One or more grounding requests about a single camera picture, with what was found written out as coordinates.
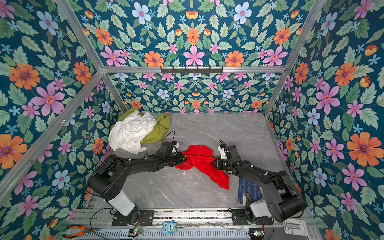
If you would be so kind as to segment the red cloth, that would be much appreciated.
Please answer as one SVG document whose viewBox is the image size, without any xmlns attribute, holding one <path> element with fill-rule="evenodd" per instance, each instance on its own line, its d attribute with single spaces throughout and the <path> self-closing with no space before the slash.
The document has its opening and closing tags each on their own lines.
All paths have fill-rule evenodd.
<svg viewBox="0 0 384 240">
<path fill-rule="evenodd" d="M 213 161 L 216 158 L 213 156 L 212 149 L 206 146 L 192 145 L 183 152 L 183 156 L 186 158 L 186 161 L 176 166 L 176 169 L 183 171 L 195 167 L 201 173 L 207 175 L 211 181 L 218 184 L 220 188 L 230 189 L 229 176 L 223 171 L 217 170 L 213 165 Z"/>
</svg>

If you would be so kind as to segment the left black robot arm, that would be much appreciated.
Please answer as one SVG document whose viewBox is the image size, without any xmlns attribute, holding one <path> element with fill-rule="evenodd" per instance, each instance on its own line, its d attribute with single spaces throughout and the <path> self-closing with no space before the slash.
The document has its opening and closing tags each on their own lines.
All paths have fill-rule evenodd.
<svg viewBox="0 0 384 240">
<path fill-rule="evenodd" d="M 135 203 L 131 201 L 123 188 L 129 176 L 157 172 L 164 167 L 176 167 L 187 160 L 182 152 L 171 154 L 148 155 L 142 158 L 120 158 L 110 155 L 88 179 L 87 185 L 101 196 L 120 215 L 127 217 L 135 211 Z"/>
</svg>

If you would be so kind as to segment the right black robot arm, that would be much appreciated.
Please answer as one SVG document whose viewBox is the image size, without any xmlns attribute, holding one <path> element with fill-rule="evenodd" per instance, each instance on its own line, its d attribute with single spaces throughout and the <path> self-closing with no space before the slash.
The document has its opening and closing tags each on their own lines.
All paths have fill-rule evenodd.
<svg viewBox="0 0 384 240">
<path fill-rule="evenodd" d="M 271 172 L 258 168 L 249 161 L 235 163 L 232 159 L 221 158 L 215 159 L 213 166 L 252 182 L 262 190 L 261 200 L 246 204 L 245 218 L 249 223 L 253 224 L 264 217 L 282 223 L 303 213 L 307 207 L 290 176 L 284 171 Z"/>
</svg>

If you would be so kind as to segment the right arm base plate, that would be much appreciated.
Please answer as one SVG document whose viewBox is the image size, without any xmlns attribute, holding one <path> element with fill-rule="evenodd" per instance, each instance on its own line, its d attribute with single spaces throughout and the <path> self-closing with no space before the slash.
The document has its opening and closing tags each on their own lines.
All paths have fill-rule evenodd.
<svg viewBox="0 0 384 240">
<path fill-rule="evenodd" d="M 229 209 L 232 214 L 234 226 L 272 226 L 273 221 L 269 217 L 256 217 L 250 210 L 246 209 Z"/>
</svg>

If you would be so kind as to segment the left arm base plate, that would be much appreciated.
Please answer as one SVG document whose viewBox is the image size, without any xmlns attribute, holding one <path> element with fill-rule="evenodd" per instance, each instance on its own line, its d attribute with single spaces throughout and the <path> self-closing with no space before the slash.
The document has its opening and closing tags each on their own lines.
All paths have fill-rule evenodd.
<svg viewBox="0 0 384 240">
<path fill-rule="evenodd" d="M 135 227 L 151 226 L 154 220 L 155 211 L 153 210 L 134 210 L 127 216 L 117 212 L 114 216 L 113 227 Z"/>
</svg>

